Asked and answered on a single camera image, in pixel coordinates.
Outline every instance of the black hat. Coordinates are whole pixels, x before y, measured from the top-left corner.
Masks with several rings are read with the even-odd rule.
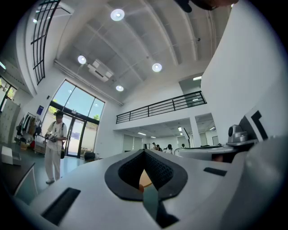
[[[64,113],[61,110],[59,110],[56,113],[54,113],[54,115],[56,115],[56,117],[63,117]]]
[[[205,0],[174,0],[185,12],[192,12],[192,8],[189,6],[189,1],[192,1],[196,6],[205,9],[213,10],[215,7],[208,5]]]

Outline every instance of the metal railing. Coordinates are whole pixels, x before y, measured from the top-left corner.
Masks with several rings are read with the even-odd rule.
[[[203,104],[206,104],[206,102],[203,98],[201,91],[188,93],[182,96],[164,100],[162,102],[157,102],[152,105],[144,106],[130,112],[119,114],[117,115],[116,124],[168,113],[176,110],[182,110]]]
[[[31,45],[33,48],[33,70],[35,71],[37,84],[39,84],[42,79],[45,78],[44,56],[46,38],[52,17],[59,2],[60,0],[42,1],[39,4],[33,18],[35,27]]]

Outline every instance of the air conditioner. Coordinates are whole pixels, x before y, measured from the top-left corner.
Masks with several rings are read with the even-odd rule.
[[[103,82],[109,80],[113,76],[113,72],[109,70],[101,61],[95,60],[93,64],[88,64],[89,72]]]

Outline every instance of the round ceiling light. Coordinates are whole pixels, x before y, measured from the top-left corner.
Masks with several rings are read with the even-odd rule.
[[[161,64],[159,64],[159,63],[155,63],[155,64],[152,66],[152,69],[153,69],[154,72],[160,72],[161,69],[162,69],[162,66],[161,66]]]
[[[122,91],[124,90],[124,88],[123,88],[122,86],[120,86],[120,85],[116,86],[116,89],[117,89],[118,91],[120,91],[120,92],[122,92]]]
[[[80,56],[78,57],[78,62],[79,62],[80,64],[85,64],[85,63],[86,63],[86,58],[85,58],[84,56],[80,55]]]
[[[112,11],[110,16],[114,21],[121,21],[124,18],[125,13],[121,9],[115,9]]]

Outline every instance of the sky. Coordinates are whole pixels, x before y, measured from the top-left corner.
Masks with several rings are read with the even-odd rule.
[[[75,87],[67,81],[64,81],[61,85],[53,100],[54,99],[56,99],[56,102],[62,106],[65,106],[67,102],[65,107],[75,110],[77,113],[90,118],[93,118],[95,115],[101,117],[104,107],[104,102]]]

